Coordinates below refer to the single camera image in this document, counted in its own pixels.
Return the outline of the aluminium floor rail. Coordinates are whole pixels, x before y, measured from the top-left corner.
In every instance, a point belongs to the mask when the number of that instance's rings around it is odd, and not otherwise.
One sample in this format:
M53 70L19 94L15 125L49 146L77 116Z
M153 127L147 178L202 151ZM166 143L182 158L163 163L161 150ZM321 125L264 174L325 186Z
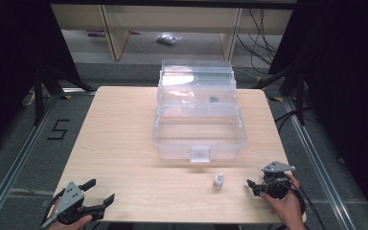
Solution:
M331 208L333 209L333 213L342 230L356 230L356 226L353 223L346 205L343 203L339 192L336 190L336 187L333 184L322 160L320 159L320 156L305 126L301 124L302 120L303 118L299 115L294 115L291 118L293 126L310 160L311 166L318 177L318 181L327 200L330 203Z
M48 99L43 109L42 117L35 125L32 126L32 129L29 132L26 141L24 142L20 151L17 153L11 164L11 167L9 168L4 179L0 183L0 210L2 209L14 182L17 180L17 177L20 175L24 165L26 164L32 152L32 149L35 146L35 143L47 122L48 116L50 115L53 107L56 105L58 100L59 95L51 96Z

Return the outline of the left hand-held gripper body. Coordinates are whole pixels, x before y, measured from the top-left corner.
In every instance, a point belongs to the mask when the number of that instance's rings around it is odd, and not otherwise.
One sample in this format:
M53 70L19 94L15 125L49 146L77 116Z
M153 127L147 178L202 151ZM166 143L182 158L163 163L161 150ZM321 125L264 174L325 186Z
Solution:
M96 205L83 205L85 192L80 190L78 186L73 181L70 181L67 187L56 195L56 198L60 198L60 201L57 207L54 208L54 213L42 221L41 228L47 228L56 221L62 224L72 224L88 215L92 217L92 221L104 218L104 212L95 212L93 210Z

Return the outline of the person's left hand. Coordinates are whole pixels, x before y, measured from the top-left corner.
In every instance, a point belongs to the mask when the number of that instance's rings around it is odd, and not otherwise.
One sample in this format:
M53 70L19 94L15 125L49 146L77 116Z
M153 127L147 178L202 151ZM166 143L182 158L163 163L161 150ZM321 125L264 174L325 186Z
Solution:
M72 224L62 224L56 221L49 225L46 230L81 230L85 225L87 225L92 220L90 215L80 218L78 221Z

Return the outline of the person's right hand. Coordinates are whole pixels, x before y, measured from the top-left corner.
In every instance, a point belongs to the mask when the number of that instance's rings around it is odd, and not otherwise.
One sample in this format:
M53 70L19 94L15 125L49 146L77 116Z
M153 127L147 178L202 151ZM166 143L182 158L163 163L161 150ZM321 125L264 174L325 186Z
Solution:
M301 204L293 191L288 191L282 199L276 199L266 193L260 197L271 206L271 214L275 214L288 230L306 230L303 222Z

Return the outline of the small white dropper bottle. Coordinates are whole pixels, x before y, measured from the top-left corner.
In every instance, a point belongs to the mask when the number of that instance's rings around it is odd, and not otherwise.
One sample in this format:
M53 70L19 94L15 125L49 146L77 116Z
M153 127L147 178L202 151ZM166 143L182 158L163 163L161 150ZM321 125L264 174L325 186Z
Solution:
M213 182L213 188L217 191L219 191L224 183L224 176L222 173L219 173L216 175L214 182Z

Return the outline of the black metal stand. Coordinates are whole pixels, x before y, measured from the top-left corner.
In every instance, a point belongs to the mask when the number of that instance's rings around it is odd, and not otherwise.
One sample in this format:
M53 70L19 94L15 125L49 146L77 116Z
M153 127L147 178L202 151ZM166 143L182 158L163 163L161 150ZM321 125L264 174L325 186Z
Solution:
M303 67L296 61L293 61L290 66L271 76L268 80L263 80L252 86L252 89L263 89L281 78L285 79L280 88L280 93L283 96L289 96L293 91L296 91L296 109L294 114L297 116L300 125L303 126L305 124L303 116L304 74Z
M63 95L64 90L60 86L59 80L71 82L86 92L95 91L94 87L81 81L78 73L67 74L54 66L40 64L34 72L35 126L42 120L44 115L42 86L45 86L51 95Z

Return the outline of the light wooden shelf unit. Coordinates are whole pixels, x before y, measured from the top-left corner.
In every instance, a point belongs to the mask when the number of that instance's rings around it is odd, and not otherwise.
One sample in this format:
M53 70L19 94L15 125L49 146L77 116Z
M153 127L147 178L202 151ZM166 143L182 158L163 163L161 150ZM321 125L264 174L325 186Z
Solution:
M224 58L230 60L235 35L255 34L262 19L266 35L282 35L290 10L53 4L63 30L105 32L111 57L121 58L130 31L219 34Z

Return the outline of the clear plastic bag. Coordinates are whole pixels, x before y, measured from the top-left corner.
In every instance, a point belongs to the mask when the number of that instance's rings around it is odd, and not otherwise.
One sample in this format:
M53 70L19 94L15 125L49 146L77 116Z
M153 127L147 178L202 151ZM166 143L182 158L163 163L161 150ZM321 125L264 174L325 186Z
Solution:
M161 33L156 37L156 41L162 44L174 45L179 42L182 37L178 34L173 33Z

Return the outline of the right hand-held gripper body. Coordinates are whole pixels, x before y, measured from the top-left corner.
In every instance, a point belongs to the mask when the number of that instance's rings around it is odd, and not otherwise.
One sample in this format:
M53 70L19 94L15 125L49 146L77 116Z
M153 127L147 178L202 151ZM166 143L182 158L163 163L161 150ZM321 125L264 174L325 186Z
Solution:
M273 198L283 198L290 189L291 182L286 176L286 172L295 171L294 166L273 161L262 168L264 172L264 182L260 186L260 191L267 193Z

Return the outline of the black curtain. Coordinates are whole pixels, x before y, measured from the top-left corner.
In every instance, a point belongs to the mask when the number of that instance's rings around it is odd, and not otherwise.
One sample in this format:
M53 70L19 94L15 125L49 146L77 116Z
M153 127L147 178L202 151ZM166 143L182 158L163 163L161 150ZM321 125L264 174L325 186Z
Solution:
M80 78L50 0L0 0L0 136L45 66Z
M308 66L314 109L368 200L368 0L296 0L278 53L276 73L296 58L302 42L331 2L325 33Z

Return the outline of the clear plastic tiered storage box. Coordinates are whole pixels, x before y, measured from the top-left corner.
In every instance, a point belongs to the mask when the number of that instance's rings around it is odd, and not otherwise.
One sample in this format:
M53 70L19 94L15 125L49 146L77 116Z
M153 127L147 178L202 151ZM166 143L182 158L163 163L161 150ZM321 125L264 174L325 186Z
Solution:
M220 102L210 103L211 96ZM162 159L206 163L236 158L247 133L231 63L164 60L152 139Z

